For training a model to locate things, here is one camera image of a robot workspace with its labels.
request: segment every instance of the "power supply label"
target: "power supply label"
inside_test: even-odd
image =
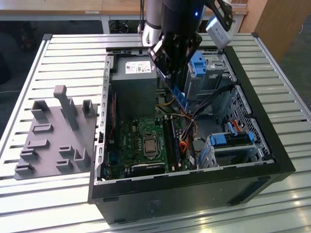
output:
[[[126,74],[151,73],[150,61],[127,62],[125,64]]]

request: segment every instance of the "cpu socket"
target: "cpu socket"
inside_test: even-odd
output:
[[[153,160],[158,157],[158,142],[156,133],[146,133],[143,135],[144,156]]]

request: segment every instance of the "slotted metal table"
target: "slotted metal table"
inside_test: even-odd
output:
[[[203,46],[213,45],[203,36]],[[311,114],[259,38],[238,34],[230,44],[288,152],[296,173],[247,204],[109,226],[87,203],[89,173],[16,181],[34,100],[59,105],[57,84],[75,104],[84,99],[100,111],[107,47],[140,47],[131,34],[53,35],[40,45],[0,141],[0,231],[22,232],[303,232],[311,227]]]

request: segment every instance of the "green circuit board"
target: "green circuit board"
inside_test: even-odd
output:
[[[174,119],[174,126],[176,134],[179,135],[182,132],[179,117]],[[158,153],[154,158],[144,154],[144,138],[149,135],[156,135]],[[115,155],[118,156],[118,162],[110,166],[113,179],[123,178],[124,168],[143,163],[165,163],[166,173],[169,172],[162,118],[122,121],[119,148],[119,155]],[[182,170],[187,169],[186,164],[186,161],[182,161]]]

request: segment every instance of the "table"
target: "table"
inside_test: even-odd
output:
[[[234,32],[247,15],[246,4],[233,4]],[[109,20],[139,20],[139,0],[0,0],[1,21],[100,20],[109,34]],[[212,11],[207,9],[204,20]]]
[[[213,45],[203,34],[203,46]],[[42,41],[0,141],[1,232],[295,232],[311,225],[311,113],[259,38],[238,34],[231,42],[296,173],[246,204],[109,226],[87,204],[89,173],[16,181],[14,168],[33,118],[34,100],[59,105],[57,84],[75,104],[100,105],[107,47],[141,46],[138,35],[53,35]]]

